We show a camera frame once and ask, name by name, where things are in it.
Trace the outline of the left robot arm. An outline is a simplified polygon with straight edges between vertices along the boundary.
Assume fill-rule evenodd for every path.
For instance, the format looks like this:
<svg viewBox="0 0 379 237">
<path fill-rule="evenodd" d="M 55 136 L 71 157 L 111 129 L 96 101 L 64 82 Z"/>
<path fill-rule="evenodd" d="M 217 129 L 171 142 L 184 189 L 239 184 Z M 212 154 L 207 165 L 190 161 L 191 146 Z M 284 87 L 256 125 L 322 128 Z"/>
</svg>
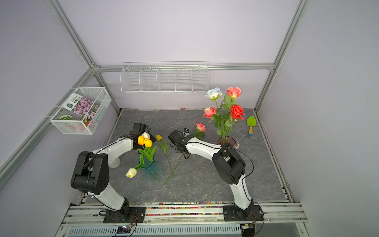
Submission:
<svg viewBox="0 0 379 237">
<path fill-rule="evenodd" d="M 138 137 L 148 132 L 147 125 L 135 123 L 129 134 L 123 135 L 115 142 L 92 152 L 83 151 L 78 159 L 71 178 L 71 187 L 98 200 L 105 210 L 99 215 L 104 223 L 142 223 L 145 207 L 130 207 L 127 198 L 121 196 L 110 184 L 110 168 L 120 165 L 120 156 L 141 149 Z"/>
</svg>

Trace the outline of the dark red glass vase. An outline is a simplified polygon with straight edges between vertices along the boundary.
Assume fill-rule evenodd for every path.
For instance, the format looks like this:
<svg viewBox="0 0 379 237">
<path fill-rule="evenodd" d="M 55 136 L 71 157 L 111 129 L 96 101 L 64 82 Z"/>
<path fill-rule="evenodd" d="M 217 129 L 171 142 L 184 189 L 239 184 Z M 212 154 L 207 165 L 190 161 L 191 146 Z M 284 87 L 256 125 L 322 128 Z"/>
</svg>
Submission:
<svg viewBox="0 0 379 237">
<path fill-rule="evenodd" d="M 236 142 L 235 139 L 233 139 L 232 137 L 228 136 L 226 139 L 224 137 L 220 137 L 219 140 L 218 140 L 218 144 L 219 145 L 224 145 L 225 143 L 229 143 L 230 145 L 232 145 L 233 148 L 237 149 L 238 148 L 238 143 Z"/>
</svg>

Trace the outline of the orange tulip flower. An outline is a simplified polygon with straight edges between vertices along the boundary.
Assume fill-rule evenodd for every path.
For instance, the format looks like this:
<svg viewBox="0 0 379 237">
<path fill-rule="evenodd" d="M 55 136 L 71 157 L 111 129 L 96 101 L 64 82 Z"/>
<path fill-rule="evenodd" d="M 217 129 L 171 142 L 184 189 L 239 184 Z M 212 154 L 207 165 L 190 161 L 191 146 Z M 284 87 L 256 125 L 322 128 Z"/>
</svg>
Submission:
<svg viewBox="0 0 379 237">
<path fill-rule="evenodd" d="M 138 145 L 143 146 L 145 144 L 145 137 L 143 135 L 140 135 L 137 141 Z"/>
</svg>

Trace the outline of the white tulip flower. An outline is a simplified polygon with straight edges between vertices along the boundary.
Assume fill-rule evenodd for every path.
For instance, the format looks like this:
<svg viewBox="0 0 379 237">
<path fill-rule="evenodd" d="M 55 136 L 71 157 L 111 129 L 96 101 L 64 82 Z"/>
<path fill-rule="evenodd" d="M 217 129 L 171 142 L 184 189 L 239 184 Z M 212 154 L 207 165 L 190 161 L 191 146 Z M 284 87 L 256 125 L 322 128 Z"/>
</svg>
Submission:
<svg viewBox="0 0 379 237">
<path fill-rule="evenodd" d="M 134 176 L 137 175 L 137 172 L 138 172 L 141 168 L 143 168 L 144 166 L 145 166 L 144 163 L 139 163 L 136 167 L 134 167 L 134 168 L 130 168 L 130 169 L 128 170 L 126 176 L 127 176 L 128 178 L 133 178 Z"/>
</svg>

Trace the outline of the red rose flower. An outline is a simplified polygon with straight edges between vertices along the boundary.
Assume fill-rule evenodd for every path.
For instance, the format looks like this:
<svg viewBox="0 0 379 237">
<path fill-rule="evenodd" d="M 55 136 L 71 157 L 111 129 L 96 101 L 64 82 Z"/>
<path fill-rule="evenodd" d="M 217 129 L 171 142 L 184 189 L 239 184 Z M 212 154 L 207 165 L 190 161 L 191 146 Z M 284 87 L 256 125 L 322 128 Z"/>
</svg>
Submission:
<svg viewBox="0 0 379 237">
<path fill-rule="evenodd" d="M 244 109 L 239 105 L 232 105 L 229 109 L 229 115 L 226 119 L 225 127 L 226 132 L 230 133 L 232 131 L 232 126 L 234 123 L 238 122 L 239 120 L 245 121 L 245 113 Z"/>
</svg>

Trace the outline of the small pink rose flower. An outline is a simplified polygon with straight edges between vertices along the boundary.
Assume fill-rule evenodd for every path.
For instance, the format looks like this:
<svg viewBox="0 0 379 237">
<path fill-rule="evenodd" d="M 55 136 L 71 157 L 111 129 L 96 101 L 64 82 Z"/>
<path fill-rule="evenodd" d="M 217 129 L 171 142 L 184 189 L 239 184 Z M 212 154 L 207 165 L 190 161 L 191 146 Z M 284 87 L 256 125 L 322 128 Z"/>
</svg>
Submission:
<svg viewBox="0 0 379 237">
<path fill-rule="evenodd" d="M 212 106 L 204 110 L 203 117 L 210 119 L 210 122 L 214 122 L 214 126 L 220 130 L 222 128 L 222 116 L 219 110 Z"/>
</svg>

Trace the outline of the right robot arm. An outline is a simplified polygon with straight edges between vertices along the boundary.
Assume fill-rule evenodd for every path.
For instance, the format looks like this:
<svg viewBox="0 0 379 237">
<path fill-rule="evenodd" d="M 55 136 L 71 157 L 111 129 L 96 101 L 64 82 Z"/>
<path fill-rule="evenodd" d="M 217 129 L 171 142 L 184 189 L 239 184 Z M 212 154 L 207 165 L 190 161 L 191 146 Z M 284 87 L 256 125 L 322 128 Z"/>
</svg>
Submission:
<svg viewBox="0 0 379 237">
<path fill-rule="evenodd" d="M 233 205 L 223 206 L 226 222 L 263 221 L 264 212 L 255 204 L 248 193 L 245 182 L 246 163 L 231 144 L 216 145 L 201 141 L 190 135 L 175 130 L 168 135 L 176 151 L 187 159 L 190 155 L 198 155 L 211 160 L 223 181 L 230 185 L 234 196 Z"/>
</svg>

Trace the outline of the pink rose double bloom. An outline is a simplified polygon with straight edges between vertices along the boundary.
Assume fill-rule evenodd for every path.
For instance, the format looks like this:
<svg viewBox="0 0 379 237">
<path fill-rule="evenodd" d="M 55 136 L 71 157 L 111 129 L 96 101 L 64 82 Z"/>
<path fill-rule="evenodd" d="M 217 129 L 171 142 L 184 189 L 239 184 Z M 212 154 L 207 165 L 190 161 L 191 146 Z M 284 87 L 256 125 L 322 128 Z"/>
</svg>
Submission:
<svg viewBox="0 0 379 237">
<path fill-rule="evenodd" d="M 220 129 L 220 133 L 221 133 L 221 137 L 224 137 L 225 139 L 229 136 L 229 133 L 226 132 L 226 127 L 225 127 L 226 119 L 228 118 L 228 115 L 229 115 L 229 109 L 231 108 L 232 105 L 237 105 L 236 99 L 241 95 L 242 95 L 242 91 L 239 87 L 229 87 L 221 103 L 222 128 Z"/>
</svg>

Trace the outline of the white rose flower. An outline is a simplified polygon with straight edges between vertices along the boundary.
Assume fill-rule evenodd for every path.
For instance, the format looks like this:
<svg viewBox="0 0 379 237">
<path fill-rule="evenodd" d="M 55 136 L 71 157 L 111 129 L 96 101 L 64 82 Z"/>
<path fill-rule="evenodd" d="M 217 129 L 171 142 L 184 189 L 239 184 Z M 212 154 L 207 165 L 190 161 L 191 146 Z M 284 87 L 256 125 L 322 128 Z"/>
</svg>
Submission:
<svg viewBox="0 0 379 237">
<path fill-rule="evenodd" d="M 207 93 L 205 94 L 205 97 L 208 98 L 210 101 L 213 101 L 215 102 L 216 104 L 216 108 L 219 110 L 219 112 L 221 112 L 221 104 L 219 105 L 218 104 L 218 99 L 222 96 L 222 92 L 221 92 L 221 89 L 216 87 L 214 89 L 211 89 L 209 91 L 207 91 Z"/>
</svg>

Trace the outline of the pink rose single bloom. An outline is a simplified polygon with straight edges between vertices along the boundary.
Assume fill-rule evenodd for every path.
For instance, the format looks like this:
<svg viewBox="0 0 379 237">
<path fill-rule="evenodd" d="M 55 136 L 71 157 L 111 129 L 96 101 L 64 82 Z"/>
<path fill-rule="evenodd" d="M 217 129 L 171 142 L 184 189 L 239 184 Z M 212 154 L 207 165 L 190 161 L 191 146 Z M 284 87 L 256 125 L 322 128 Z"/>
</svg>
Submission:
<svg viewBox="0 0 379 237">
<path fill-rule="evenodd" d="M 206 132 L 205 125 L 199 122 L 199 123 L 196 124 L 195 132 L 194 132 L 192 135 L 189 134 L 189 135 L 187 135 L 187 136 L 185 136 L 185 137 L 188 137 L 188 138 L 198 138 L 198 139 L 201 140 L 201 139 L 203 138 L 205 132 Z M 164 185 L 166 185 L 166 184 L 169 182 L 169 180 L 170 180 L 172 177 L 175 176 L 175 171 L 176 171 L 176 169 L 178 168 L 178 166 L 179 166 L 179 164 L 181 163 L 181 161 L 182 161 L 183 159 L 188 158 L 188 157 L 189 157 L 189 155 L 188 155 L 187 157 L 186 157 L 185 155 L 183 155 L 183 158 L 179 158 L 178 162 L 177 162 L 176 165 L 174 166 L 174 171 L 171 172 L 171 174 L 168 176 L 168 178 L 167 178 L 167 180 L 165 181 Z"/>
</svg>

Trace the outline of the pale pink tulip flower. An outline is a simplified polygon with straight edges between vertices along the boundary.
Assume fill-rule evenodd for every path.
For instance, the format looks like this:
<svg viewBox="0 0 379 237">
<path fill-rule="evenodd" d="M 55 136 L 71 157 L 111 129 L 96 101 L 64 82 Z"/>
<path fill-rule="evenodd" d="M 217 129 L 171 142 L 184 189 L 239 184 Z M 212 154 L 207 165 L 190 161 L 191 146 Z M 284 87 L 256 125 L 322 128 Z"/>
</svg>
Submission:
<svg viewBox="0 0 379 237">
<path fill-rule="evenodd" d="M 150 135 L 147 132 L 144 132 L 142 135 L 145 139 L 150 139 Z"/>
</svg>

